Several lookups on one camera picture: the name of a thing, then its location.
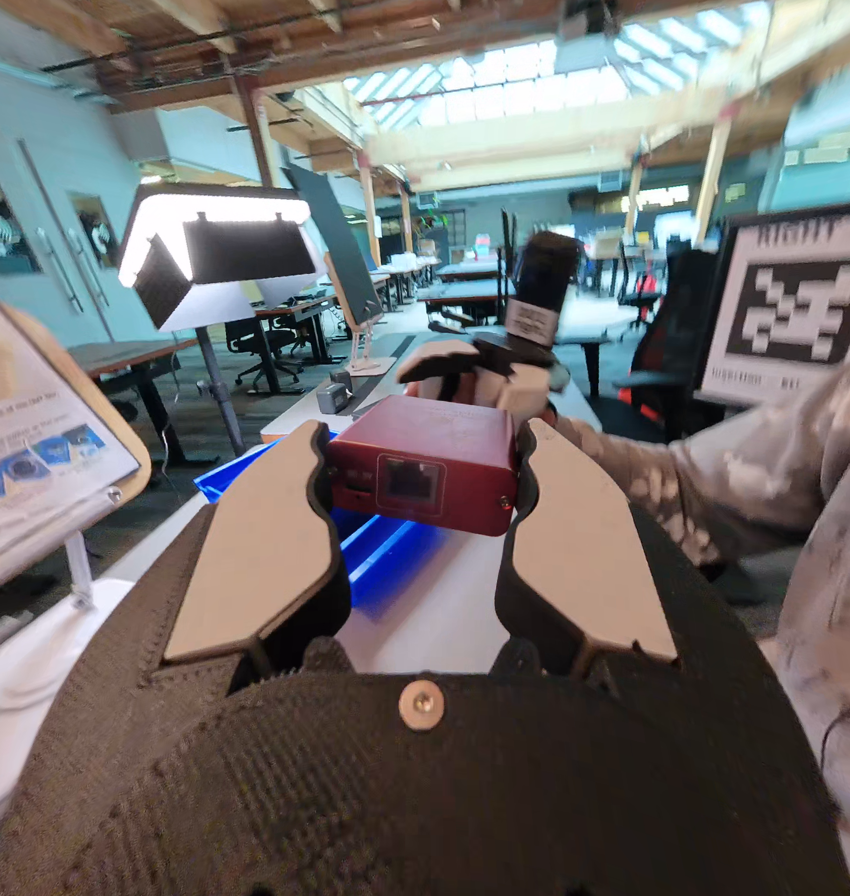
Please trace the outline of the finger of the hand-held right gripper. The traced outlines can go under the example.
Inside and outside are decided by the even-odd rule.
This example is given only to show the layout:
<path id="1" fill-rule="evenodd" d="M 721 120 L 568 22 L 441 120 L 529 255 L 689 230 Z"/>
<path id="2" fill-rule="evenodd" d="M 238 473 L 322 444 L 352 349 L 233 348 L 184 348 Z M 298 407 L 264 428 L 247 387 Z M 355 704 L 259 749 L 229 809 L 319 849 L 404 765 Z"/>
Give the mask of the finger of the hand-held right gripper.
<path id="1" fill-rule="evenodd" d="M 498 409 L 512 420 L 554 420 L 549 400 L 550 369 L 532 364 L 512 364 L 498 395 Z"/>
<path id="2" fill-rule="evenodd" d="M 405 357 L 397 383 L 410 398 L 477 404 L 481 354 L 462 340 L 426 342 Z"/>

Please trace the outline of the person's right forearm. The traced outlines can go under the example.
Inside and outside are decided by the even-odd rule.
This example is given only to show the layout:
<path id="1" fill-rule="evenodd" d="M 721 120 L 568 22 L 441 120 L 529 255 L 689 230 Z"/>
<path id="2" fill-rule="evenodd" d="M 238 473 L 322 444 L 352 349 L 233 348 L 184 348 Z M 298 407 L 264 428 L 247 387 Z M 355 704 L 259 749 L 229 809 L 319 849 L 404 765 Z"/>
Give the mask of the person's right forearm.
<path id="1" fill-rule="evenodd" d="M 817 385 L 670 445 L 566 417 L 555 430 L 695 565 L 804 543 L 830 572 L 850 568 L 850 361 Z"/>

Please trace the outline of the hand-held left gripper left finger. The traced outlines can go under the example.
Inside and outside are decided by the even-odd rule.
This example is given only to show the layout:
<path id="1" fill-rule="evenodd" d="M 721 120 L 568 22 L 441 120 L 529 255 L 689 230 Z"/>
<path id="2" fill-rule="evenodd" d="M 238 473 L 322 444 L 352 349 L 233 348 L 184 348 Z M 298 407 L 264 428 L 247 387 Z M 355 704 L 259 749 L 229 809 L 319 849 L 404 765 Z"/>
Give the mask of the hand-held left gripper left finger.
<path id="1" fill-rule="evenodd" d="M 250 676 L 298 669 L 351 613 L 332 520 L 327 424 L 308 420 L 218 499 L 162 652 L 166 669 L 234 659 Z"/>

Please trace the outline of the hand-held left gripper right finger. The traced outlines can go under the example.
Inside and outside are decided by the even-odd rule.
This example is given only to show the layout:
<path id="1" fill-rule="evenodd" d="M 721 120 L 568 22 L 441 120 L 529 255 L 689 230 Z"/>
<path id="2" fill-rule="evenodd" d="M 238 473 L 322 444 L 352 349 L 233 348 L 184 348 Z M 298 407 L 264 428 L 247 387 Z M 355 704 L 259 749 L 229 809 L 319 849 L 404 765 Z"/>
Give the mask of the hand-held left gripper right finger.
<path id="1" fill-rule="evenodd" d="M 551 676 L 582 676 L 608 653 L 674 664 L 674 636 L 622 490 L 543 420 L 523 426 L 519 451 L 499 622 L 535 647 Z"/>

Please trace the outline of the black office chair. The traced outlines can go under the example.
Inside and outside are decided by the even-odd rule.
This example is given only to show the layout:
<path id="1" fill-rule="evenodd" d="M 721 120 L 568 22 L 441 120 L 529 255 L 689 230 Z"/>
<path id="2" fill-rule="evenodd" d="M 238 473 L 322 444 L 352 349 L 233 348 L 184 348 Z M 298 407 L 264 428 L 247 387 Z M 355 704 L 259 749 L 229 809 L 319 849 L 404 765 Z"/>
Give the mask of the black office chair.
<path id="1" fill-rule="evenodd" d="M 260 359 L 236 376 L 235 386 L 243 385 L 244 378 L 253 374 L 249 387 L 251 393 L 259 393 L 258 385 L 262 378 L 266 380 L 270 394 L 298 396 L 303 393 L 299 375 L 304 372 L 304 366 L 296 361 L 281 360 L 282 350 L 294 350 L 300 343 L 295 330 L 269 324 L 265 326 L 261 319 L 252 321 L 249 318 L 225 322 L 224 329 L 228 352 Z"/>

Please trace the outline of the blue bin with black divider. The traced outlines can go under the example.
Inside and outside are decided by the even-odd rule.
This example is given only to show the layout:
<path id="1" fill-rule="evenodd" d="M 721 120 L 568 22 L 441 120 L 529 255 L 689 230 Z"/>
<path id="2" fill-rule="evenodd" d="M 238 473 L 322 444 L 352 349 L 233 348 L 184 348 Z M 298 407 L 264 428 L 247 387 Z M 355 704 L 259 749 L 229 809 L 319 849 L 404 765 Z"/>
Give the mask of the blue bin with black divider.
<path id="1" fill-rule="evenodd" d="M 443 530 L 379 514 L 333 508 L 355 609 L 379 613 L 446 542 Z"/>

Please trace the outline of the black framed marker board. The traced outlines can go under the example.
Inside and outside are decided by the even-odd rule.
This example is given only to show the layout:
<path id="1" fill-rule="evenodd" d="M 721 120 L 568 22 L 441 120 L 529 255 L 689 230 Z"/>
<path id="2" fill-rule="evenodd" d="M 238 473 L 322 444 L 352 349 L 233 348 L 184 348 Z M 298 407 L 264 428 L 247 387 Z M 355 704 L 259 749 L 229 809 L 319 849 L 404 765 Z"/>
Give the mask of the black framed marker board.
<path id="1" fill-rule="evenodd" d="M 733 218 L 695 397 L 752 407 L 850 361 L 850 203 Z"/>

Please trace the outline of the instruction sheet stand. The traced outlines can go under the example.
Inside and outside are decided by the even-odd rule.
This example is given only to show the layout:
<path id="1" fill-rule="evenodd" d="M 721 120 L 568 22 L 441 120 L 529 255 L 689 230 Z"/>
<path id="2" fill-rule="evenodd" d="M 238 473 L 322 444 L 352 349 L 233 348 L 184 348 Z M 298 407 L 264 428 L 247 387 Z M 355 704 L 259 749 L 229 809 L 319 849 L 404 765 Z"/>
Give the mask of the instruction sheet stand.
<path id="1" fill-rule="evenodd" d="M 50 704 L 127 591 L 95 584 L 83 532 L 146 487 L 150 456 L 55 337 L 0 302 L 0 587 L 64 548 L 66 597 L 0 643 L 0 822 Z"/>

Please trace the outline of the wooden desk black legs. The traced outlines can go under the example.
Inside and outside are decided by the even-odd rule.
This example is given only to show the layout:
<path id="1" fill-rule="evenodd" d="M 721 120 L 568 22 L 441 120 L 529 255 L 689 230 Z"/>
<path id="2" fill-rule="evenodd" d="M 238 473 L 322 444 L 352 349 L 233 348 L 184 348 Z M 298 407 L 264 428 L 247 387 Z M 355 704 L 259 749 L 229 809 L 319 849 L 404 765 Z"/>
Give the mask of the wooden desk black legs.
<path id="1" fill-rule="evenodd" d="M 134 390 L 164 448 L 164 457 L 177 468 L 198 466 L 186 456 L 155 381 L 181 368 L 177 354 L 198 345 L 196 338 L 173 342 L 98 342 L 68 349 L 83 372 L 106 397 Z"/>
<path id="2" fill-rule="evenodd" d="M 337 308 L 334 294 L 303 299 L 290 306 L 254 308 L 260 321 L 274 323 L 280 328 L 295 330 L 307 342 L 315 364 L 342 364 L 346 356 L 332 355 L 323 331 L 322 316 Z"/>

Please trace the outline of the black red gaming chair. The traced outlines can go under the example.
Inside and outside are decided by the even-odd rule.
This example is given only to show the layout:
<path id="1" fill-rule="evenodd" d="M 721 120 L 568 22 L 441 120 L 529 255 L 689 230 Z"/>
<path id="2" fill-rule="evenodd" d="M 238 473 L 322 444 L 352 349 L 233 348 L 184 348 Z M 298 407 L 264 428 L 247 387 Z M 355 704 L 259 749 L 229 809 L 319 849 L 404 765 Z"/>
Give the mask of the black red gaming chair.
<path id="1" fill-rule="evenodd" d="M 724 420 L 722 405 L 694 396 L 718 266 L 716 252 L 690 249 L 676 256 L 630 371 L 615 383 L 628 397 L 613 401 L 602 422 L 605 433 L 668 444 Z"/>

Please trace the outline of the red ethernet splitter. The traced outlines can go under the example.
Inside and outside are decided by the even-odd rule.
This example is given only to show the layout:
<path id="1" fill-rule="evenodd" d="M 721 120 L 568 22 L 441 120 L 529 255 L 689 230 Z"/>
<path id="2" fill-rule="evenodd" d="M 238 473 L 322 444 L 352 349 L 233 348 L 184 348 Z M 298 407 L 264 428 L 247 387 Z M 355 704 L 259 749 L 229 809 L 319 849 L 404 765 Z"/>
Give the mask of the red ethernet splitter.
<path id="1" fill-rule="evenodd" d="M 511 414 L 392 395 L 327 446 L 332 503 L 454 532 L 500 537 L 515 508 Z"/>

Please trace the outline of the person's grey patterned hoodie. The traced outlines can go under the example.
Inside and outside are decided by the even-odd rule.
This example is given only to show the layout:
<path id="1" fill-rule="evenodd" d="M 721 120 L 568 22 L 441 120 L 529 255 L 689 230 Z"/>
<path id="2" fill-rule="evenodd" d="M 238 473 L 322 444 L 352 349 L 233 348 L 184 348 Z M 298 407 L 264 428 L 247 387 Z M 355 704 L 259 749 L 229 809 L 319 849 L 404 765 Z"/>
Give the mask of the person's grey patterned hoodie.
<path id="1" fill-rule="evenodd" d="M 850 870 L 850 483 L 836 488 L 790 578 L 774 669 L 836 809 Z"/>

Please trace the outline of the softbox studio light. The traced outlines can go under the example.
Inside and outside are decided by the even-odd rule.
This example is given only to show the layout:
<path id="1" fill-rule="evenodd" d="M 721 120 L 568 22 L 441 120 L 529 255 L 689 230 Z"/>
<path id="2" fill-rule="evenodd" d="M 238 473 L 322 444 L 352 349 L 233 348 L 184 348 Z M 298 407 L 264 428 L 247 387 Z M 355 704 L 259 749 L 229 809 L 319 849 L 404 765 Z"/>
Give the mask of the softbox studio light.
<path id="1" fill-rule="evenodd" d="M 140 185 L 119 245 L 118 279 L 157 330 L 195 333 L 237 457 L 246 447 L 208 329 L 257 319 L 243 283 L 261 281 L 284 298 L 324 275 L 304 230 L 309 218 L 307 203 L 286 188 Z"/>

